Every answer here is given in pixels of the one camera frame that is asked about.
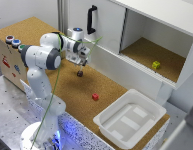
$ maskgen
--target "blue lid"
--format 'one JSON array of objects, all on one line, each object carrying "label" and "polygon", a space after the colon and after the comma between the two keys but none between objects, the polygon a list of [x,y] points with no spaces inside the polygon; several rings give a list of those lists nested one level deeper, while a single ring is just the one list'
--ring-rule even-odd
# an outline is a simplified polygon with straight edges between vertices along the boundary
[{"label": "blue lid", "polygon": [[13,40],[14,43],[20,43],[20,40]]}]

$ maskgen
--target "brown work surface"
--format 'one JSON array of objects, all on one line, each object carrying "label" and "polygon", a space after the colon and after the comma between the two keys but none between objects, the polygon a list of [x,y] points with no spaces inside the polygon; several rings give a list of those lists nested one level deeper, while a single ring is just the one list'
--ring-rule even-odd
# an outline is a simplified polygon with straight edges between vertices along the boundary
[{"label": "brown work surface", "polygon": [[[83,77],[77,77],[76,74],[78,70],[79,67],[75,67],[67,60],[62,61],[61,72],[55,94],[65,101],[67,105],[66,111],[68,113],[113,146],[116,150],[119,149],[101,134],[98,126],[93,123],[93,118],[127,92],[127,89],[89,66],[84,68]],[[46,73],[49,76],[52,87],[54,87],[57,71],[46,71]],[[98,101],[92,99],[93,93],[99,95]],[[167,114],[162,117],[161,120],[133,148],[133,150],[141,150],[144,148],[144,146],[168,119],[169,115]]]},{"label": "brown work surface", "polygon": [[[186,59],[145,38],[121,51],[122,54],[136,60],[164,77],[177,82]],[[152,68],[154,61],[160,62],[160,68]]]},{"label": "brown work surface", "polygon": [[[26,45],[39,45],[40,37],[48,32],[58,31],[41,20],[32,17],[13,24],[0,30],[0,39],[5,42],[7,35],[14,35]],[[93,118],[112,102],[123,95],[127,89],[110,80],[106,76],[97,72],[89,66],[83,69],[84,76],[77,77],[79,67],[75,67],[67,60],[62,61],[59,81],[56,87],[55,95],[66,102],[66,111],[73,117],[83,123],[91,131],[108,142],[115,149],[119,149],[100,133],[98,126],[93,122]],[[46,71],[49,76],[52,87],[54,87],[57,70]],[[97,93],[99,100],[94,101],[92,94]],[[165,115],[144,138],[133,148],[133,150],[142,149],[156,132],[169,119]]]}]

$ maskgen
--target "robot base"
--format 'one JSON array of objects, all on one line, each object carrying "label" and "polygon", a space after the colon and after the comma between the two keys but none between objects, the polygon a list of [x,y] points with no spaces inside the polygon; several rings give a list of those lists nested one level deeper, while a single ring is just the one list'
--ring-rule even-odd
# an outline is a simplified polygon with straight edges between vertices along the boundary
[{"label": "robot base", "polygon": [[[36,122],[34,124],[31,124],[22,132],[21,137],[20,137],[20,150],[45,150],[44,147],[37,148],[35,146],[35,144],[34,144],[33,148],[31,149],[32,141],[30,140],[30,138],[33,135],[33,133],[36,131],[36,129],[39,127],[39,125],[40,125],[40,122]],[[65,139],[64,140],[61,139],[61,141],[62,141],[61,145],[63,148],[63,146],[65,144]]]}]

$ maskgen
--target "yellow sponge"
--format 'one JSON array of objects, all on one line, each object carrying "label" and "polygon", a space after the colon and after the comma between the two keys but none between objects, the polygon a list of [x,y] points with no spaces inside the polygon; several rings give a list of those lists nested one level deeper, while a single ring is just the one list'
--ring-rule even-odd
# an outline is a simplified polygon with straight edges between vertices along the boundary
[{"label": "yellow sponge", "polygon": [[154,69],[158,69],[160,67],[160,62],[158,62],[158,61],[153,62],[152,67]]}]

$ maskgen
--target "black handle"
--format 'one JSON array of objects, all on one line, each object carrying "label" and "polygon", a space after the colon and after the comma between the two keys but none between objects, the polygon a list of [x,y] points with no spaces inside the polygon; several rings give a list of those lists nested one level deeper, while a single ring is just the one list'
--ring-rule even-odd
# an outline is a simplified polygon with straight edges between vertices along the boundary
[{"label": "black handle", "polygon": [[88,10],[88,24],[87,24],[87,30],[88,34],[94,33],[96,30],[92,28],[92,12],[97,10],[97,7],[92,5],[92,8]]}]

